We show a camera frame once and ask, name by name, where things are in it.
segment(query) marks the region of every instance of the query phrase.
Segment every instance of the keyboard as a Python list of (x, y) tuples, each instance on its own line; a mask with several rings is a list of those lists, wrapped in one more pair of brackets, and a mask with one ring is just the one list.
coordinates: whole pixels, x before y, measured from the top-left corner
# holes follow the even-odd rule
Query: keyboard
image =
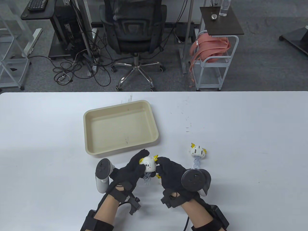
[(48, 0), (30, 0), (27, 10), (30, 12), (44, 11)]

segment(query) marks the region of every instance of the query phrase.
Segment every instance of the beige tray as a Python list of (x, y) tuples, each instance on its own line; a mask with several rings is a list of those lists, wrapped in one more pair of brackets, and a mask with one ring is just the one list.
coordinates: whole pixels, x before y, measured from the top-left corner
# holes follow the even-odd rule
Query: beige tray
[(97, 155), (154, 142), (158, 130), (148, 101), (103, 107), (83, 116), (86, 152)]

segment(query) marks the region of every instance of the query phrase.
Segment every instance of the dark tabletop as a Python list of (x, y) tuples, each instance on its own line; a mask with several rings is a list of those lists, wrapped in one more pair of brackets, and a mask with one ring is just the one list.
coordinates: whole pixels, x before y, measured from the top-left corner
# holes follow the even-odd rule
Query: dark tabletop
[(200, 7), (202, 18), (209, 35), (239, 35), (244, 34), (232, 8), (230, 7), (227, 16), (219, 16), (220, 7)]
[(24, 12), (21, 14), (20, 18), (22, 20), (51, 19), (52, 16), (54, 15), (54, 12), (55, 12), (55, 1), (56, 0), (48, 0), (45, 10), (40, 11), (40, 12), (29, 12), (27, 10), (28, 6), (26, 6), (26, 8), (25, 8)]

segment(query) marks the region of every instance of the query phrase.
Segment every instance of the toy face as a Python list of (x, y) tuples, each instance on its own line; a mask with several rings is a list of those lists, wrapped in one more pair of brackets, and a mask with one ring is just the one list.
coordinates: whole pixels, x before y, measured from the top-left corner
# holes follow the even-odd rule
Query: toy face
[(140, 164), (145, 165), (145, 172), (154, 172), (156, 170), (156, 163), (153, 157), (146, 156), (142, 158)]

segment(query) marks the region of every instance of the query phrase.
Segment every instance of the chrome chair leg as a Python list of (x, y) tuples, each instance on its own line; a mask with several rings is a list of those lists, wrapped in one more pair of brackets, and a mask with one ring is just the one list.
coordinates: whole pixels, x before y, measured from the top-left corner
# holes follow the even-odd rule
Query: chrome chair leg
[(147, 81), (149, 82), (151, 88), (153, 88), (154, 85), (153, 85), (153, 81), (152, 81), (152, 79), (150, 78), (150, 76), (148, 76), (148, 74), (145, 73), (144, 70), (143, 70), (141, 67), (138, 68), (138, 71), (144, 76), (144, 78), (147, 79)]
[(133, 66), (131, 63), (115, 63), (114, 65), (125, 66), (125, 67), (132, 67)]
[(160, 66), (162, 66), (160, 62), (155, 62), (155, 63), (144, 63), (144, 64), (141, 64), (142, 67), (151, 66), (151, 65), (160, 65)]
[(121, 89), (124, 81), (135, 71), (136, 68), (132, 68), (125, 76), (123, 76), (117, 86), (118, 89)]

